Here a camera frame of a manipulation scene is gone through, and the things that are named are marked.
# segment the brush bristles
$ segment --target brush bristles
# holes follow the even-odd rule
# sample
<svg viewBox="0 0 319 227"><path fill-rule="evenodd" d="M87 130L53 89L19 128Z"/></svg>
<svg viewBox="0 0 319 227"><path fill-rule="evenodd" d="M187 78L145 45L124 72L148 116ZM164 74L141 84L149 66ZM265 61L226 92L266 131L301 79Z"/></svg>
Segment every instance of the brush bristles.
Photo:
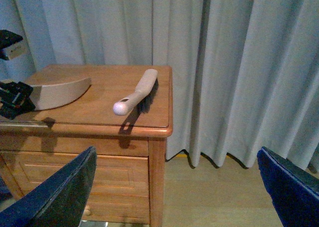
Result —
<svg viewBox="0 0 319 227"><path fill-rule="evenodd" d="M156 79L151 92L137 104L138 113L148 113L151 108L151 104L156 96L156 92L159 88L159 81Z"/></svg>

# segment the table leg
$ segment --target table leg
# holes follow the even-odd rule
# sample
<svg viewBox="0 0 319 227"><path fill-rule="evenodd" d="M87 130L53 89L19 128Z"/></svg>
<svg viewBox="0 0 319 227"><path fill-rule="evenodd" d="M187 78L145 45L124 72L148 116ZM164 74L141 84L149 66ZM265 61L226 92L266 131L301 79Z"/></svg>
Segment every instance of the table leg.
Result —
<svg viewBox="0 0 319 227"><path fill-rule="evenodd" d="M14 199L20 200L24 196L24 194L22 193L19 185L15 181L13 175L11 174L10 170L6 166L1 156L0 156L0 173L1 173L1 178L5 182L6 186L8 187Z"/></svg>
<svg viewBox="0 0 319 227"><path fill-rule="evenodd" d="M149 140L150 226L161 227L166 139Z"/></svg>

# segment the wooden nightstand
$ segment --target wooden nightstand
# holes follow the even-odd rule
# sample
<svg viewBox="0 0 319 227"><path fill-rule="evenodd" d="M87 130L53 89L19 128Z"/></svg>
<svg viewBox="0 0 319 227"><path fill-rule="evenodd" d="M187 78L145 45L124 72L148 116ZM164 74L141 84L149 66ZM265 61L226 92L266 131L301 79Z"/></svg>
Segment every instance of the wooden nightstand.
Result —
<svg viewBox="0 0 319 227"><path fill-rule="evenodd" d="M144 71L158 70L159 89L147 114L113 114ZM50 65L28 84L92 78L78 100L56 109L0 119L0 174L20 199L89 146L98 160L83 219L160 227L166 138L172 134L168 66Z"/></svg>

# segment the curtain fold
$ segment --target curtain fold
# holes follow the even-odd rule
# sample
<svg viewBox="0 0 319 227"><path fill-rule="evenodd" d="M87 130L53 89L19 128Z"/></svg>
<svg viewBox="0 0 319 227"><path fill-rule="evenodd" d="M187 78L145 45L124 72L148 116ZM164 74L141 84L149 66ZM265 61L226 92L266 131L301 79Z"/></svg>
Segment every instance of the curtain fold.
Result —
<svg viewBox="0 0 319 227"><path fill-rule="evenodd" d="M1 78L48 64L170 65L174 132L166 158L262 146L319 168L319 0L0 0L0 24L29 52Z"/></svg>

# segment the drawer knob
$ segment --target drawer knob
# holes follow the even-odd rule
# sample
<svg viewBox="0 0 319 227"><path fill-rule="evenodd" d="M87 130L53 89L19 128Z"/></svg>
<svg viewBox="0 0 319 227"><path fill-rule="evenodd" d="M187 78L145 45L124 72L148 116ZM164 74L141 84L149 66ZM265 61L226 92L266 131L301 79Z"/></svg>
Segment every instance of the drawer knob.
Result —
<svg viewBox="0 0 319 227"><path fill-rule="evenodd" d="M83 212L83 215L84 216L90 216L92 213L91 213L91 208L89 206L86 206L85 209L84 209L84 212Z"/></svg>

